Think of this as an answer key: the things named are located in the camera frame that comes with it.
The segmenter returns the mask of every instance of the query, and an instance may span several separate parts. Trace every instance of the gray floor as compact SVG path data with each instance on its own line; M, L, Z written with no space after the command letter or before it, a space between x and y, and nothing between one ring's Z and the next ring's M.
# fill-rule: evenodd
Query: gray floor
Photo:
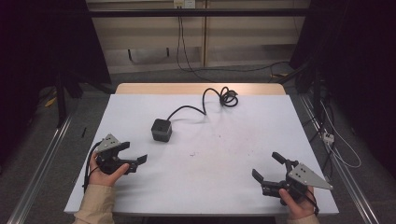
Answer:
M258 67L260 66L236 66L233 69ZM290 69L285 66L274 67L274 73L288 73L289 71ZM270 80L269 69L249 73L204 71L197 74L216 82L268 82ZM112 79L113 87L121 82L203 82L194 74L179 70L119 74L112 76ZM84 162L106 109L109 97L90 86L82 85L82 87L84 95L81 99L67 99L68 105L77 105L76 113L46 174L45 181L35 196L35 202L27 214L25 223L71 223L74 220L73 216L65 214L63 210L74 187L73 181ZM292 81L285 85L285 90L293 101L301 122L309 120ZM37 107L28 132L15 148L14 154L3 166L3 173L0 176L0 223L6 223L9 219L54 135L57 124L57 108L56 105L44 107L44 103ZM393 220L396 220L396 213L392 212L396 206L395 179L373 158L364 141L353 134L336 102L332 102L332 107L337 131L357 150L361 157L362 166L358 169L349 169L350 172L374 208L379 223L393 223ZM308 139L315 133L312 124L306 125L304 129ZM341 141L336 141L336 144L345 161L354 164L357 162L345 144ZM312 142L312 148L319 164L323 164L326 154L319 138L315 138ZM329 167L328 165L324 171L325 175L330 173ZM332 174L332 184L335 186L332 195L340 213L336 216L320 217L320 222L365 223L335 168ZM141 223L142 220L141 217L116 216L117 223ZM285 223L285 218L277 217L276 222Z

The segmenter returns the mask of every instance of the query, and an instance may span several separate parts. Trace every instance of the black cube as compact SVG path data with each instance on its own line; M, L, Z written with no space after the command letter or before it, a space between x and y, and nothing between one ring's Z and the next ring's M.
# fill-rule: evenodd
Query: black cube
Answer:
M166 119L155 119L151 127L151 132L155 141L169 142L172 134L171 121Z

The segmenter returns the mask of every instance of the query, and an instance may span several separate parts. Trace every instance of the beige sleeve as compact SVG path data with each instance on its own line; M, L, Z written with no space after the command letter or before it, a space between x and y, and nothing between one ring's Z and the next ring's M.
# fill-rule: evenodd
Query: beige sleeve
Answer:
M114 223L114 189L107 186L88 185L79 211L75 213L75 224Z
M314 214L309 217L303 217L296 220L288 219L287 222L288 224L319 224L319 220Z

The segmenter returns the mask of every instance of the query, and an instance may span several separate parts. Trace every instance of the wall outlet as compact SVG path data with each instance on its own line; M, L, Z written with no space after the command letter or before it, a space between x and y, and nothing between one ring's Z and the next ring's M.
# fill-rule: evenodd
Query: wall outlet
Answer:
M195 8L195 0L184 0L184 8Z
M330 133L324 133L324 134L322 135L322 137L323 137L323 142L324 142L325 144L331 145L331 144L334 142L334 135L332 135L332 134L330 134Z
M174 0L174 8L184 8L184 0Z

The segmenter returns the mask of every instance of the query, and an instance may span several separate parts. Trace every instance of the black curtain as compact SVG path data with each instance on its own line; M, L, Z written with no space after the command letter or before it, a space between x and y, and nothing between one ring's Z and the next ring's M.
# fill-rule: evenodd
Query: black curtain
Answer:
M395 13L391 1L351 0L321 71L358 136L396 177Z
M0 162L21 139L39 91L54 86L57 74L75 86L86 79L110 83L92 19L59 10L88 11L85 0L0 2Z

